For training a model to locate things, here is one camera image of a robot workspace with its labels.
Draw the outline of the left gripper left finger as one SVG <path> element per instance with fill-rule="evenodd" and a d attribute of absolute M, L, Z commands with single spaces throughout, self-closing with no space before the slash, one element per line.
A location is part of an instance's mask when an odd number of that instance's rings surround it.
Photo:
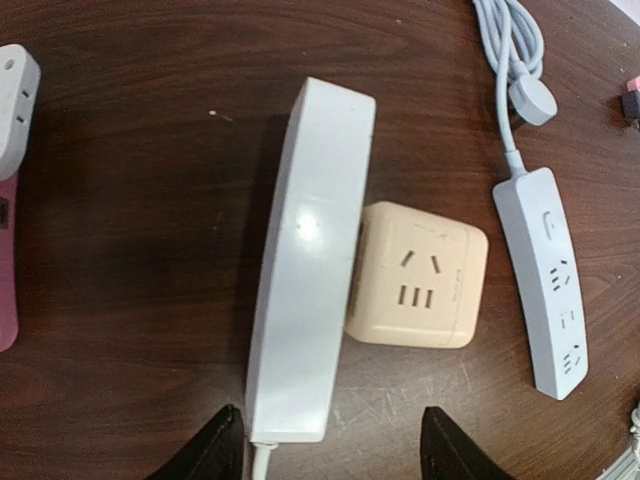
<path fill-rule="evenodd" d="M 147 480 L 238 480 L 244 478 L 244 463 L 241 411 L 227 404 Z"/>

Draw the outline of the pink plug adapter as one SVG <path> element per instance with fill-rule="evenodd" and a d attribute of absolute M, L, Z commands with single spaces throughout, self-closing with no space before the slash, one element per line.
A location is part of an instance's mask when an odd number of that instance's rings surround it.
<path fill-rule="evenodd" d="M 640 76 L 637 76 L 631 80 L 629 80 L 626 84 L 627 90 L 629 92 L 639 91 L 640 90 Z"/>

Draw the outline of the black plug adapter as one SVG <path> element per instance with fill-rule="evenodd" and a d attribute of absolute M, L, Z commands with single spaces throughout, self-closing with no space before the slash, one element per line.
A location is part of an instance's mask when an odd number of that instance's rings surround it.
<path fill-rule="evenodd" d="M 625 121 L 636 129 L 640 127 L 640 91 L 625 92 L 621 96 L 622 112 Z"/>

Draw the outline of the light blue power strip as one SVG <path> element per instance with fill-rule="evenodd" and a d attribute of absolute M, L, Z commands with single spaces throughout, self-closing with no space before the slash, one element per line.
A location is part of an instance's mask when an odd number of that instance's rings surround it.
<path fill-rule="evenodd" d="M 561 401 L 588 373 L 586 323 L 573 243 L 551 169 L 509 179 L 493 198 L 526 323 L 535 387 Z"/>

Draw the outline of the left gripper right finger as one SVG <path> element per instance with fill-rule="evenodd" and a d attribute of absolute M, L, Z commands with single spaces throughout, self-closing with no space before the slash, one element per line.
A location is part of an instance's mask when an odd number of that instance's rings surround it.
<path fill-rule="evenodd" d="M 502 470 L 440 407 L 422 417 L 423 479 L 504 479 Z"/>

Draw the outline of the white power strip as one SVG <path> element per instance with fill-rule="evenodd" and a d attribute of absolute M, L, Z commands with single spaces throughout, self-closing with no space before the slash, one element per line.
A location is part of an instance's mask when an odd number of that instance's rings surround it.
<path fill-rule="evenodd" d="M 375 100 L 316 78 L 291 111 L 259 280 L 245 405 L 254 444 L 324 438 L 356 254 Z"/>

